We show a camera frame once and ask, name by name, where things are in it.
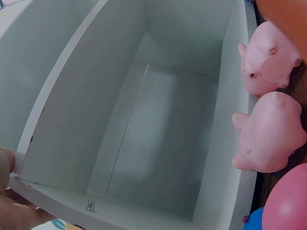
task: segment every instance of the finger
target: finger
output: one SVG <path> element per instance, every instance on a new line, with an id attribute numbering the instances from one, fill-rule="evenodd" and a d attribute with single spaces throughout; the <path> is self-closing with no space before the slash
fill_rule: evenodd
<path id="1" fill-rule="evenodd" d="M 3 194 L 10 180 L 11 168 L 14 164 L 14 153 L 0 148 L 0 194 Z"/>
<path id="2" fill-rule="evenodd" d="M 43 210 L 41 208 L 36 209 L 35 212 L 39 217 L 38 225 L 45 224 L 48 221 L 56 219 L 53 215 L 47 213 L 45 210 Z"/>
<path id="3" fill-rule="evenodd" d="M 16 193 L 15 191 L 13 191 L 12 189 L 7 189 L 4 191 L 4 195 L 13 200 L 14 203 L 17 204 L 22 204 L 22 205 L 27 205 L 33 209 L 36 209 L 37 206 L 35 206 L 34 204 L 32 204 L 30 201 L 28 201 L 27 199 L 23 198 L 21 195 L 19 195 L 18 193 Z"/>
<path id="4" fill-rule="evenodd" d="M 261 14 L 280 28 L 307 62 L 307 1 L 257 0 Z"/>
<path id="5" fill-rule="evenodd" d="M 29 206 L 14 204 L 19 212 L 20 218 L 22 219 L 22 228 L 30 230 L 38 225 L 44 224 L 50 220 L 55 219 L 54 216 L 50 215 L 41 208 L 32 209 Z"/>

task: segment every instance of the pink pig figurine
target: pink pig figurine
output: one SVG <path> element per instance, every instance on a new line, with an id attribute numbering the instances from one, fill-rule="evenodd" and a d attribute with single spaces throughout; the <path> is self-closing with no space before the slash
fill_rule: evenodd
<path id="1" fill-rule="evenodd" d="M 288 38 L 271 22 L 262 23 L 248 47 L 240 43 L 238 49 L 245 88 L 257 97 L 286 88 L 293 67 L 302 63 Z"/>
<path id="2" fill-rule="evenodd" d="M 300 115 L 302 107 L 289 95 L 270 92 L 261 97 L 251 115 L 235 113 L 239 154 L 233 165 L 242 170 L 272 173 L 288 164 L 288 157 L 307 141 Z"/>

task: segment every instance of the pig ear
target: pig ear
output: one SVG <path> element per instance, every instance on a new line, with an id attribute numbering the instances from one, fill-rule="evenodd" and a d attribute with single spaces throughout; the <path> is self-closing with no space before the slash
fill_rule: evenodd
<path id="1" fill-rule="evenodd" d="M 273 92 L 272 103 L 278 108 L 283 108 L 286 104 L 286 99 L 281 92 Z"/>
<path id="2" fill-rule="evenodd" d="M 253 170 L 255 169 L 255 164 L 251 162 L 251 160 L 247 157 L 242 156 L 241 154 L 237 155 L 232 160 L 233 166 L 235 166 L 237 169 L 241 170 Z"/>
<path id="3" fill-rule="evenodd" d="M 236 130 L 240 130 L 242 125 L 246 122 L 246 120 L 249 118 L 249 115 L 244 113 L 235 113 L 232 115 L 232 124 L 234 124 L 234 127 Z"/>
<path id="4" fill-rule="evenodd" d="M 240 55 L 243 56 L 244 51 L 246 50 L 246 45 L 244 45 L 243 43 L 239 43 L 238 44 L 238 50 L 240 52 Z"/>

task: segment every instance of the white wall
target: white wall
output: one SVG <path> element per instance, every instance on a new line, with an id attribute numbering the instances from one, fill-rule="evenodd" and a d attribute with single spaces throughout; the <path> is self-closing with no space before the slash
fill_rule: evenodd
<path id="1" fill-rule="evenodd" d="M 68 61 L 60 58 L 65 66 L 36 125 L 22 179 L 86 191 L 101 140 L 145 26 L 142 0 L 110 0 L 83 30 L 85 33 Z"/>
<path id="2" fill-rule="evenodd" d="M 48 74 L 85 17 L 71 2 L 33 0 L 0 38 L 0 146 L 17 149 Z"/>
<path id="3" fill-rule="evenodd" d="M 235 0 L 223 41 L 211 143 L 193 219 L 201 230 L 243 229 L 242 218 L 249 214 L 252 202 L 256 173 L 241 172 L 231 164 L 238 154 L 238 133 L 231 117 L 235 112 L 248 112 L 248 92 L 242 81 L 237 50 L 238 43 L 248 43 L 246 10 L 254 15 L 251 5 Z M 255 29 L 255 17 L 248 20 Z"/>
<path id="4" fill-rule="evenodd" d="M 148 30 L 136 62 L 219 76 L 233 0 L 145 0 Z"/>

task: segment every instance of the white panel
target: white panel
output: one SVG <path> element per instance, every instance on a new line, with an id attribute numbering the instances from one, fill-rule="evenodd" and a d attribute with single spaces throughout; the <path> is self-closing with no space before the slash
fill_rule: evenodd
<path id="1" fill-rule="evenodd" d="M 239 42 L 248 43 L 246 10 L 248 14 L 254 12 L 251 5 L 246 7 L 244 1 L 235 0 L 223 42 L 212 137 L 193 218 L 201 230 L 243 229 L 242 218 L 248 215 L 252 202 L 256 172 L 241 172 L 231 164 L 238 153 L 238 133 L 231 116 L 248 112 L 249 103 L 237 50 Z M 249 20 L 249 26 L 256 29 L 255 18 Z"/>
<path id="2" fill-rule="evenodd" d="M 107 194 L 191 220 L 216 90 L 216 78 L 149 66 Z"/>
<path id="3" fill-rule="evenodd" d="M 0 37 L 0 146 L 17 149 L 48 74 L 83 19 L 71 1 L 33 0 Z"/>
<path id="4" fill-rule="evenodd" d="M 145 25 L 142 0 L 109 0 L 102 8 L 49 95 L 25 157 L 22 179 L 86 191 Z"/>
<path id="5" fill-rule="evenodd" d="M 52 215 L 87 230 L 198 230 L 191 222 L 164 212 L 132 205 L 108 196 L 92 197 L 26 183 L 11 177 L 10 187 Z M 96 202 L 95 212 L 85 206 Z"/>
<path id="6" fill-rule="evenodd" d="M 85 18 L 98 1 L 99 0 L 70 0 L 71 7 L 74 8 L 81 18 Z"/>
<path id="7" fill-rule="evenodd" d="M 131 110 L 147 68 L 148 65 L 133 63 L 128 71 L 100 146 L 89 183 L 90 193 L 106 193 Z"/>
<path id="8" fill-rule="evenodd" d="M 146 0 L 148 31 L 136 62 L 219 76 L 233 0 Z"/>

